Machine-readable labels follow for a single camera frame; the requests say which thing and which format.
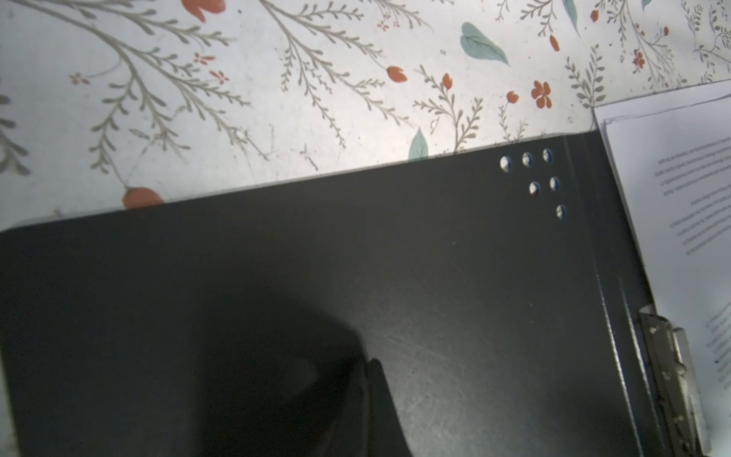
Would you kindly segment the blue folder with black inside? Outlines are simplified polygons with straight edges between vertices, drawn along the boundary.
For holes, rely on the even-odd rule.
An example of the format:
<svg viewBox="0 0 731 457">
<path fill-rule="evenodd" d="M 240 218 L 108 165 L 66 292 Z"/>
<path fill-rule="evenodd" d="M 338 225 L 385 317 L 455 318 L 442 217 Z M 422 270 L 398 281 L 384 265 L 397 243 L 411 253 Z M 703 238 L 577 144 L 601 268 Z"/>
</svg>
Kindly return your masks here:
<svg viewBox="0 0 731 457">
<path fill-rule="evenodd" d="M 311 456 L 379 360 L 412 456 L 678 456 L 599 133 L 1 235 L 21 456 Z"/>
</svg>

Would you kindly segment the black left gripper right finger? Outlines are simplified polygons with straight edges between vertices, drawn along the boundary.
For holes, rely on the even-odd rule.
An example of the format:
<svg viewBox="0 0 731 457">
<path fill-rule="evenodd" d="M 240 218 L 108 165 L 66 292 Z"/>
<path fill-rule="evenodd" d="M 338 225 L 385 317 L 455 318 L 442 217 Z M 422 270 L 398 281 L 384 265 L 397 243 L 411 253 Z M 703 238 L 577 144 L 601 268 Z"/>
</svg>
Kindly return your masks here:
<svg viewBox="0 0 731 457">
<path fill-rule="evenodd" d="M 367 387 L 369 388 L 367 455 L 411 457 L 412 453 L 405 439 L 383 365 L 377 359 L 371 359 L 367 363 Z"/>
</svg>

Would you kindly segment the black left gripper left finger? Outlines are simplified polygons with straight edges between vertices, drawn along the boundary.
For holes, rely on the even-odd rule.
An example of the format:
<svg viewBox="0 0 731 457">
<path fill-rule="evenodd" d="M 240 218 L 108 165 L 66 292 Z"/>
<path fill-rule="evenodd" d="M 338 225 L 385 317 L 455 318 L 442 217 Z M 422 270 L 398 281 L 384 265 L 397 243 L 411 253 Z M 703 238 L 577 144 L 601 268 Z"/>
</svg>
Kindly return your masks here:
<svg viewBox="0 0 731 457">
<path fill-rule="evenodd" d="M 316 382 L 321 414 L 311 456 L 369 455 L 369 376 L 365 359 L 327 372 Z"/>
</svg>

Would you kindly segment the white printed paper files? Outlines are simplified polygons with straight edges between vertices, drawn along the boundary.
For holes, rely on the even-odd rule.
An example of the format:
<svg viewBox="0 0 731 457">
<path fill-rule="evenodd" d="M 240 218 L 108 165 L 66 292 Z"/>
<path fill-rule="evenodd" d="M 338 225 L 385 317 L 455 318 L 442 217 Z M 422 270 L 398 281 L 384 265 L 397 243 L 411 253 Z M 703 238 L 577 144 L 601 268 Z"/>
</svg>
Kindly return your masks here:
<svg viewBox="0 0 731 457">
<path fill-rule="evenodd" d="M 678 456 L 730 452 L 730 85 L 594 112 L 652 303 L 640 315 Z"/>
</svg>

